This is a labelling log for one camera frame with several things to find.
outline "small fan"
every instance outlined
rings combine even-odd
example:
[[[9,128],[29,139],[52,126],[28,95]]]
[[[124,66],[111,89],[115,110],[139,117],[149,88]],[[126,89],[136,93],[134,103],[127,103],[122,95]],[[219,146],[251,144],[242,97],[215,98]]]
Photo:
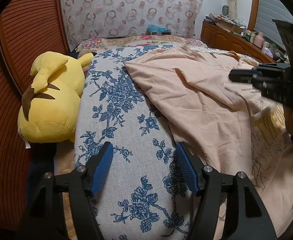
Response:
[[[229,15],[229,7],[227,5],[222,6],[222,15],[228,16]]]

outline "yellow plush toy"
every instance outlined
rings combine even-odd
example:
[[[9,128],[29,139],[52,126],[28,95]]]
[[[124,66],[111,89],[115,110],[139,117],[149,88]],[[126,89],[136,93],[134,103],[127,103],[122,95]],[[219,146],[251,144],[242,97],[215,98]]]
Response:
[[[80,97],[85,83],[82,68],[93,58],[79,59],[45,52],[32,64],[32,85],[22,96],[19,132],[33,143],[74,142]]]

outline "yellow graphic print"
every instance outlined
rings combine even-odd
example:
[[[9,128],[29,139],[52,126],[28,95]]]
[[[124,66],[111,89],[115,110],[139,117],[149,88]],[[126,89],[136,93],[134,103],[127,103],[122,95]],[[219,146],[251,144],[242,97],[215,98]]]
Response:
[[[284,114],[280,106],[265,112],[251,127],[253,184],[261,192],[272,178],[284,150]]]

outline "silver bolt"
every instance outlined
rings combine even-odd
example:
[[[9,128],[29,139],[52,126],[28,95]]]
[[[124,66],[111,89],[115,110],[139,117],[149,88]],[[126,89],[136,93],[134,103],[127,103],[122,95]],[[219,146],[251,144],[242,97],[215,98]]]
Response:
[[[246,177],[245,173],[243,171],[240,171],[238,173],[238,176],[241,178],[241,179],[244,179]]]
[[[46,172],[44,177],[45,177],[45,179],[49,179],[52,177],[52,175],[53,175],[52,172]]]
[[[209,166],[209,165],[206,165],[206,166],[204,166],[204,170],[206,172],[211,172],[211,171],[213,171],[213,168],[211,166]]]
[[[79,171],[79,172],[84,172],[85,169],[86,169],[85,166],[79,166],[79,167],[77,167],[77,171]]]

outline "floral blanket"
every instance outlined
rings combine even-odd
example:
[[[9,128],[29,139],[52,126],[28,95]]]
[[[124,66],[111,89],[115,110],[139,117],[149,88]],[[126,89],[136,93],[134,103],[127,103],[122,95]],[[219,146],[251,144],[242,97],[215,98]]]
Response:
[[[113,144],[103,190],[91,199],[105,240],[182,240],[189,232],[199,200],[193,202],[177,166],[168,121],[123,65],[148,51],[172,46],[106,50],[90,64],[77,121],[75,166],[85,165],[104,142]],[[68,232],[76,238],[74,230]]]
[[[109,49],[126,48],[126,47],[138,47],[138,46],[150,46],[150,45],[188,45],[194,48],[206,48],[207,46],[198,40],[185,39],[172,35],[143,35],[134,36],[121,39],[104,39],[96,38],[91,40],[82,41],[76,48],[79,52],[79,57],[88,52],[102,53]]]

